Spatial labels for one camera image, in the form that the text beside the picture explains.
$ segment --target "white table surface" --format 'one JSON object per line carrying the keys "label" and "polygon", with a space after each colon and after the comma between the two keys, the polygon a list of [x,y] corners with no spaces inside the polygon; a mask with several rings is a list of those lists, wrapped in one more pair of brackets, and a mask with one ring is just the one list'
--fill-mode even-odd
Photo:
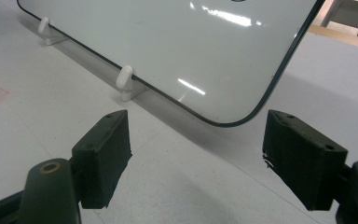
{"label": "white table surface", "polygon": [[103,210],[83,223],[335,223],[308,212],[262,160],[267,111],[296,115],[358,161],[358,48],[307,34],[263,110],[222,129],[153,91],[120,101],[118,70],[64,41],[46,47],[38,21],[0,0],[0,199],[29,169],[71,157],[72,146],[112,111],[128,109],[133,157]]}

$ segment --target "glass panel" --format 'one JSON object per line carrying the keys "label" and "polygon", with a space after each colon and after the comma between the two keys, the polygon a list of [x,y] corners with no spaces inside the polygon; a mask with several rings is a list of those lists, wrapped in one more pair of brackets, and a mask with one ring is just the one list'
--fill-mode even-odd
{"label": "glass panel", "polygon": [[217,126],[267,100],[322,0],[18,0]]}

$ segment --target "white rubber support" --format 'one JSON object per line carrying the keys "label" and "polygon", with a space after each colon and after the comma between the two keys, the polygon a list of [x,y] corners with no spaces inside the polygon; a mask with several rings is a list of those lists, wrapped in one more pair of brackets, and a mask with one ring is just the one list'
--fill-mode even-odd
{"label": "white rubber support", "polygon": [[142,92],[149,90],[144,84],[131,78],[132,72],[132,67],[126,65],[121,69],[116,79],[116,85],[122,90],[122,101],[129,101]]}
{"label": "white rubber support", "polygon": [[58,42],[61,42],[66,39],[65,36],[60,35],[58,32],[55,32],[56,34],[53,34],[50,30],[50,27],[48,27],[49,19],[47,17],[43,18],[43,20],[39,24],[39,28],[37,29],[37,32],[41,34],[46,41],[46,45],[53,45],[57,44]]}

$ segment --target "white plastic peg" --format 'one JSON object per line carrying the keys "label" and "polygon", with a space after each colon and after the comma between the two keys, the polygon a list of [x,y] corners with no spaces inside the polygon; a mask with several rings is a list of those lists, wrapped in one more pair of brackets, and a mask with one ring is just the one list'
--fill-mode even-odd
{"label": "white plastic peg", "polygon": [[122,101],[129,101],[142,92],[149,90],[144,84],[131,78],[132,72],[132,67],[126,65],[121,69],[116,79],[116,86],[122,89]]}
{"label": "white plastic peg", "polygon": [[53,35],[50,27],[48,27],[49,19],[47,17],[43,18],[43,20],[39,24],[39,28],[37,29],[37,32],[45,37],[46,45],[53,45],[57,44],[58,42],[61,42],[66,39],[65,36],[59,35],[58,32],[55,32],[57,34]]}

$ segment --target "screw hole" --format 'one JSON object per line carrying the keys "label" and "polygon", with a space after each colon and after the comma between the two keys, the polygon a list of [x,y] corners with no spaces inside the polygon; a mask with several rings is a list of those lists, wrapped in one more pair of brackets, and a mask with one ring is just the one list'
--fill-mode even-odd
{"label": "screw hole", "polygon": [[330,145],[325,145],[325,147],[329,150],[334,150],[334,147],[330,146]]}
{"label": "screw hole", "polygon": [[60,169],[60,164],[58,162],[49,162],[43,165],[40,168],[40,173],[46,175],[55,172],[56,170]]}

